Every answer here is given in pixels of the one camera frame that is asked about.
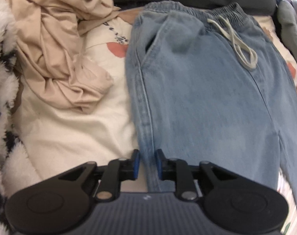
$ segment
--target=jeans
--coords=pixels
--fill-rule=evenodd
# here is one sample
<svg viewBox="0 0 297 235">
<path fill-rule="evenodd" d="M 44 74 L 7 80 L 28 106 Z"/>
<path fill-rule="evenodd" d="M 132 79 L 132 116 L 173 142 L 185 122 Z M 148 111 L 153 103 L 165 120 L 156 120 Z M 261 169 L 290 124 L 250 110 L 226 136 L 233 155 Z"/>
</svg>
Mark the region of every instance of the jeans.
<svg viewBox="0 0 297 235">
<path fill-rule="evenodd" d="M 234 38 L 255 52 L 255 66 L 243 66 L 250 57 Z M 125 66 L 150 191 L 174 189 L 157 176 L 161 148 L 167 158 L 207 160 L 273 189 L 281 167 L 297 202 L 297 92 L 280 53 L 237 3 L 211 11 L 146 5 Z"/>
</svg>

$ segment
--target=white drawstring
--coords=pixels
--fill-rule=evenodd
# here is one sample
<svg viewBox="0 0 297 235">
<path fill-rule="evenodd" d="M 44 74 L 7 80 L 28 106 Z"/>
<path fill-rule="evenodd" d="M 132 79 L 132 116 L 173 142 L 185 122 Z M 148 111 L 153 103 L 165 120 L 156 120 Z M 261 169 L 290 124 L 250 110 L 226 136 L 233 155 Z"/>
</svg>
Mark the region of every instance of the white drawstring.
<svg viewBox="0 0 297 235">
<path fill-rule="evenodd" d="M 207 19 L 208 23 L 214 24 L 221 33 L 232 43 L 232 47 L 237 54 L 241 64 L 244 68 L 248 70 L 254 70 L 257 65 L 258 56 L 254 49 L 247 46 L 235 33 L 234 29 L 232 28 L 230 21 L 228 19 L 225 19 L 221 16 L 219 16 L 224 22 L 226 27 L 228 28 L 229 32 L 226 32 L 215 20 Z M 250 55 L 250 62 L 246 59 L 244 56 L 242 49 L 247 51 Z"/>
</svg>

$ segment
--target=black and white blanket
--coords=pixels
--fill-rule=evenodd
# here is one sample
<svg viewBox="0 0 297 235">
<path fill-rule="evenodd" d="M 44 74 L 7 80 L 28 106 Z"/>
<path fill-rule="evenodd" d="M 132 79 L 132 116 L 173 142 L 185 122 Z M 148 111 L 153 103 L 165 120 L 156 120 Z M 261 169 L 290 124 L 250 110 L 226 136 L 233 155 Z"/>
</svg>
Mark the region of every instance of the black and white blanket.
<svg viewBox="0 0 297 235">
<path fill-rule="evenodd" d="M 19 82 L 13 73 L 16 64 L 16 29 L 13 15 L 5 0 L 0 0 L 0 235 L 10 233 L 4 214 L 6 192 L 3 172 L 6 160 L 16 148 L 23 148 L 14 133 L 11 109 L 18 91 Z"/>
</svg>

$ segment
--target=mattress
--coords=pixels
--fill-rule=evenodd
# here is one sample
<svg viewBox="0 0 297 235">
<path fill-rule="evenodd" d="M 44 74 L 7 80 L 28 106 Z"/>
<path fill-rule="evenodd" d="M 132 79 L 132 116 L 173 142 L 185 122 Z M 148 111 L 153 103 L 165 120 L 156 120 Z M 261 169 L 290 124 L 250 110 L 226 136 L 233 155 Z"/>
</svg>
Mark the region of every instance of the mattress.
<svg viewBox="0 0 297 235">
<path fill-rule="evenodd" d="M 297 84 L 297 64 L 276 36 L 271 17 L 255 19 L 287 61 Z M 107 70 L 114 80 L 109 93 L 91 114 L 49 106 L 21 78 L 24 90 L 13 119 L 26 152 L 13 153 L 6 164 L 4 184 L 8 195 L 87 161 L 106 165 L 112 159 L 129 158 L 138 147 L 124 67 L 131 28 L 130 24 L 115 18 L 85 36 L 85 54 Z M 123 182 L 122 190 L 147 190 L 142 166 L 139 179 Z M 282 172 L 278 175 L 278 191 L 289 203 L 289 215 L 282 232 L 296 235 L 297 209 Z"/>
</svg>

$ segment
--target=beige cloth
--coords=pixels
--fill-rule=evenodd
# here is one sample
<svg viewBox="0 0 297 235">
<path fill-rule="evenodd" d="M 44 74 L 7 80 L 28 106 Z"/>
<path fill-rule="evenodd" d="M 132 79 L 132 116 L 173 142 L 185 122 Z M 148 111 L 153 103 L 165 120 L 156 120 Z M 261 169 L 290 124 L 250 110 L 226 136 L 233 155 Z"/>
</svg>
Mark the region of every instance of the beige cloth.
<svg viewBox="0 0 297 235">
<path fill-rule="evenodd" d="M 144 7 L 138 7 L 126 11 L 121 11 L 118 15 L 123 21 L 133 25 L 135 18 L 142 12 Z"/>
<path fill-rule="evenodd" d="M 32 91 L 56 108 L 90 113 L 113 81 L 82 53 L 80 35 L 116 17 L 119 8 L 113 0 L 7 2 L 17 21 L 21 72 Z"/>
</svg>

